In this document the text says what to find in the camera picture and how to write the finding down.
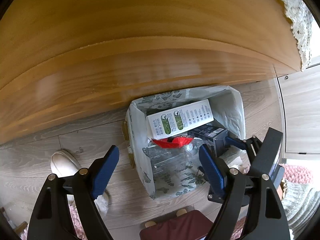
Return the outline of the white green carton box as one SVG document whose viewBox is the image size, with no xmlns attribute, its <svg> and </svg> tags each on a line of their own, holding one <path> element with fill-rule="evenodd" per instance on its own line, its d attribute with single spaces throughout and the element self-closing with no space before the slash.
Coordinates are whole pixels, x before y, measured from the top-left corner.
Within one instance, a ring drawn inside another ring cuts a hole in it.
<svg viewBox="0 0 320 240">
<path fill-rule="evenodd" d="M 148 137 L 159 140 L 212 122 L 214 117 L 206 99 L 148 115 L 146 120 Z"/>
</svg>

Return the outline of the dark red stool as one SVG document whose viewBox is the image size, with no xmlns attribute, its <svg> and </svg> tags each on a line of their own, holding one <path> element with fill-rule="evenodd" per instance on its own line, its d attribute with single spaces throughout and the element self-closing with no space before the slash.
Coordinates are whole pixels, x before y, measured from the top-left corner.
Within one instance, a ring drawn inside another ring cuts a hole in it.
<svg viewBox="0 0 320 240">
<path fill-rule="evenodd" d="M 170 220 L 160 222 L 143 229 L 140 239 L 205 239 L 213 226 L 213 222 L 203 215 L 199 210 L 192 210 Z"/>
</svg>

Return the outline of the white fluffy slipper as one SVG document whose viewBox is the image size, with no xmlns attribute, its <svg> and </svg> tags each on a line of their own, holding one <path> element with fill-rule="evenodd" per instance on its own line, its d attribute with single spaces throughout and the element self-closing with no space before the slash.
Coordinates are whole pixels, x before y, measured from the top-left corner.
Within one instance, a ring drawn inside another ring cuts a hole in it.
<svg viewBox="0 0 320 240">
<path fill-rule="evenodd" d="M 66 150 L 56 151 L 50 159 L 50 168 L 52 173 L 59 178 L 73 176 L 81 168 L 78 161 Z M 102 218 L 105 218 L 108 212 L 109 195 L 105 190 L 95 201 L 97 210 Z"/>
</svg>

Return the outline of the clear plastic bottle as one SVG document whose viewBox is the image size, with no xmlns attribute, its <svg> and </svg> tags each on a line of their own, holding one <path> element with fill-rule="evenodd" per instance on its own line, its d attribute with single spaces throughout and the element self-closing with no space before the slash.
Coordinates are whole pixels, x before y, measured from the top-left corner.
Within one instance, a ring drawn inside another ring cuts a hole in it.
<svg viewBox="0 0 320 240">
<path fill-rule="evenodd" d="M 191 143 L 181 148 L 161 148 L 154 144 L 143 148 L 143 152 L 150 158 L 153 176 L 160 177 L 164 174 L 177 174 L 188 168 L 197 169 L 201 166 L 199 160 L 201 145 L 203 145 L 203 140 L 194 138 Z"/>
</svg>

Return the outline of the leaf-pattern trash bag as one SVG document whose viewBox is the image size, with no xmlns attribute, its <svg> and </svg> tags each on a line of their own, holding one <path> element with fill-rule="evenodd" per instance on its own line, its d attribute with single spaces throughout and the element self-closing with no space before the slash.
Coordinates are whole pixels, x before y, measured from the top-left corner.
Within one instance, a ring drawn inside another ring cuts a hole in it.
<svg viewBox="0 0 320 240">
<path fill-rule="evenodd" d="M 173 90 L 133 100 L 127 111 L 129 146 L 152 199 L 181 196 L 205 183 L 197 156 L 202 139 L 192 131 L 246 136 L 241 94 L 230 86 Z"/>
</svg>

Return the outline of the black small box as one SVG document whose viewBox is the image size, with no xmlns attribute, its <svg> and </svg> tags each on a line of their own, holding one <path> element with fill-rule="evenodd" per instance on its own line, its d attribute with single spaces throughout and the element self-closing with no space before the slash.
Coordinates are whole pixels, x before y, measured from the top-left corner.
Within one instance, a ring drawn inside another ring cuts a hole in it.
<svg viewBox="0 0 320 240">
<path fill-rule="evenodd" d="M 191 129 L 187 133 L 191 137 L 202 139 L 216 157 L 221 156 L 229 149 L 229 145 L 225 142 L 225 137 L 229 135 L 228 129 L 205 124 Z"/>
</svg>

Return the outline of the brown checkered bedspread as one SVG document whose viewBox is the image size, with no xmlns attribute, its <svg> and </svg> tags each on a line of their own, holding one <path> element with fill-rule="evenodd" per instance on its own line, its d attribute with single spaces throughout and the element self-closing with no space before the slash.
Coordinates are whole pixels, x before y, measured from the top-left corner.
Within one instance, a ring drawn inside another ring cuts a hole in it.
<svg viewBox="0 0 320 240">
<path fill-rule="evenodd" d="M 303 0 L 281 0 L 285 7 L 285 16 L 291 20 L 291 31 L 297 40 L 297 48 L 302 62 L 301 71 L 311 62 L 310 40 L 313 16 Z"/>
</svg>

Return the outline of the red wrapper in bin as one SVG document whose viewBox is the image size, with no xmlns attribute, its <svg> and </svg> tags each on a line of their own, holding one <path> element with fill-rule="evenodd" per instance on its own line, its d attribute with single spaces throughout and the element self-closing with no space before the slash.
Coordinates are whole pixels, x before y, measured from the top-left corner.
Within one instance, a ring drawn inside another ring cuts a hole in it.
<svg viewBox="0 0 320 240">
<path fill-rule="evenodd" d="M 168 137 L 159 140 L 152 139 L 152 142 L 161 148 L 182 148 L 185 145 L 189 145 L 192 141 L 193 137 L 189 136 Z"/>
</svg>

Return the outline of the pink shaggy rug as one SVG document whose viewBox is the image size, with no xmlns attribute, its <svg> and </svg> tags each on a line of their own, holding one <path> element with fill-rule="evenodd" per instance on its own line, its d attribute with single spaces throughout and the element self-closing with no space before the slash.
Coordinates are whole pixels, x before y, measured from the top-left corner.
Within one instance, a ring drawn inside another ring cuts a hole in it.
<svg viewBox="0 0 320 240">
<path fill-rule="evenodd" d="M 308 184 L 312 181 L 312 174 L 304 167 L 281 164 L 284 168 L 284 179 L 292 183 Z"/>
</svg>

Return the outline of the wooden bed frame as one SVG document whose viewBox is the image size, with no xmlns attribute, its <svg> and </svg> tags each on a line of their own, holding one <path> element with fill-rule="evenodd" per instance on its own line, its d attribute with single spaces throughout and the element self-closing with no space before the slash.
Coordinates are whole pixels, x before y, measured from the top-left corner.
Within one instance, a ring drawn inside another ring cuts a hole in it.
<svg viewBox="0 0 320 240">
<path fill-rule="evenodd" d="M 11 0 L 1 142 L 180 88 L 302 67 L 280 0 Z"/>
</svg>

